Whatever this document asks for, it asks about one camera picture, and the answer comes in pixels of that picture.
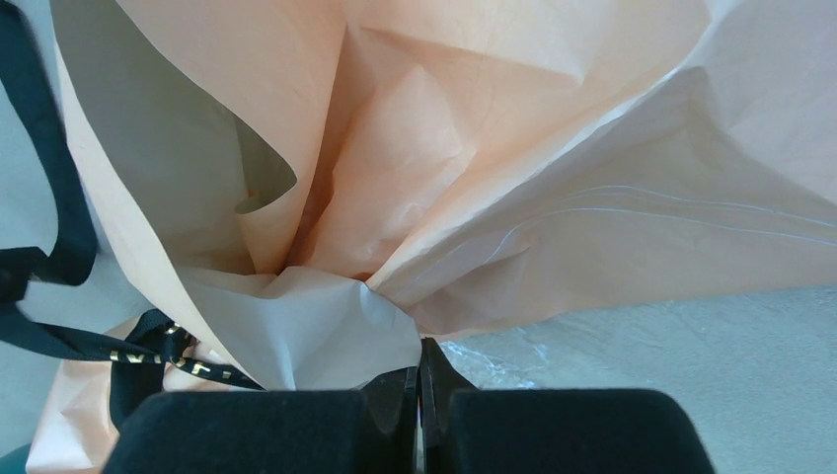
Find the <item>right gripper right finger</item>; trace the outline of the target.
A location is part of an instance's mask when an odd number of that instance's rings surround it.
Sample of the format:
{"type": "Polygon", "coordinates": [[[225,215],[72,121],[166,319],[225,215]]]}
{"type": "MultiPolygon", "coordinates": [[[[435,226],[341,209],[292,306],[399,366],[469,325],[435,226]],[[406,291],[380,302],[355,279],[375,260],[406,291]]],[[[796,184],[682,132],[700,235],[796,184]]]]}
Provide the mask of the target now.
{"type": "Polygon", "coordinates": [[[428,473],[712,473],[681,406],[660,391],[481,390],[422,341],[419,405],[428,473]]]}

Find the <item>black gold lettered ribbon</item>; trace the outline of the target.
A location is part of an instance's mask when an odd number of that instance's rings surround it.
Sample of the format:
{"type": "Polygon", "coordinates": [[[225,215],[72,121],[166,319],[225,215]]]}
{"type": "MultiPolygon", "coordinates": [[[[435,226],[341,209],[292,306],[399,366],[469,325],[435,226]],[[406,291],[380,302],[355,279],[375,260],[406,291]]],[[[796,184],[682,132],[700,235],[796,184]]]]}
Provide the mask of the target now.
{"type": "Polygon", "coordinates": [[[20,310],[18,304],[34,280],[68,286],[85,282],[99,243],[37,46],[23,13],[8,1],[1,4],[1,83],[45,172],[58,224],[49,253],[39,247],[1,252],[2,342],[58,359],[109,362],[109,418],[116,428],[143,401],[162,392],[168,365],[199,379],[259,389],[256,381],[231,364],[187,356],[192,335],[158,309],[143,313],[125,339],[35,322],[20,310]]]}

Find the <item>orange flower bouquet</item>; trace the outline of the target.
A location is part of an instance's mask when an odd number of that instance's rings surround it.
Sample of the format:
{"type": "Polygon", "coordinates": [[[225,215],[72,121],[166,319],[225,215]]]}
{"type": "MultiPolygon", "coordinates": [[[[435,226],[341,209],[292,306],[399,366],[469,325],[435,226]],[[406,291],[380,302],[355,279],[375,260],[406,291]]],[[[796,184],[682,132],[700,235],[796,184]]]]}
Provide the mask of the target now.
{"type": "Polygon", "coordinates": [[[836,279],[832,1],[54,1],[127,280],[267,389],[836,279]]]}

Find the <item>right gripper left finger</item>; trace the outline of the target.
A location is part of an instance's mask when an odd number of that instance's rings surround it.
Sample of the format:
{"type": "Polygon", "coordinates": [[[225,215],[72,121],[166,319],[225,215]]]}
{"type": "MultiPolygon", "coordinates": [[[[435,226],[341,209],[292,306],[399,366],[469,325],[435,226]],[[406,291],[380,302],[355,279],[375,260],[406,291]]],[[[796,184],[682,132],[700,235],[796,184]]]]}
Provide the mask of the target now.
{"type": "Polygon", "coordinates": [[[173,392],[122,426],[107,473],[412,473],[417,371],[361,389],[173,392]]]}

